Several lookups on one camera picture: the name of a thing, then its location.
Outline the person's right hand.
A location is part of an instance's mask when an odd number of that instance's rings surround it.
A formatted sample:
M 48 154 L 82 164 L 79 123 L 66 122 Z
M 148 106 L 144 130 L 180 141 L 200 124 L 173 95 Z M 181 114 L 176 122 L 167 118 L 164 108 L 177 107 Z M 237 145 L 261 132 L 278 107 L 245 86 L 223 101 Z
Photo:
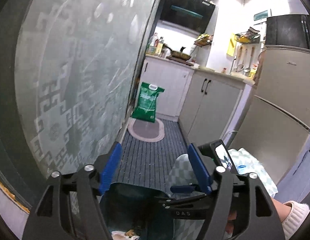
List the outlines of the person's right hand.
M 225 231 L 227 234 L 232 234 L 234 231 L 234 222 L 237 218 L 237 211 L 230 211 L 227 219 Z

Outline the white knit sleeve forearm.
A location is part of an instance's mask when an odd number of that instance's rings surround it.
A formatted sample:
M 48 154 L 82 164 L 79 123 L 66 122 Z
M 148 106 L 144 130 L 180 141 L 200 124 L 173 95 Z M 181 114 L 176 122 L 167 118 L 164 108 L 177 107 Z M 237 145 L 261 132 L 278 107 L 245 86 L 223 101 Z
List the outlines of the white knit sleeve forearm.
M 309 215 L 310 208 L 307 204 L 298 203 L 293 200 L 285 203 L 281 203 L 274 198 L 271 198 L 271 200 L 279 215 L 285 239 L 290 239 Z

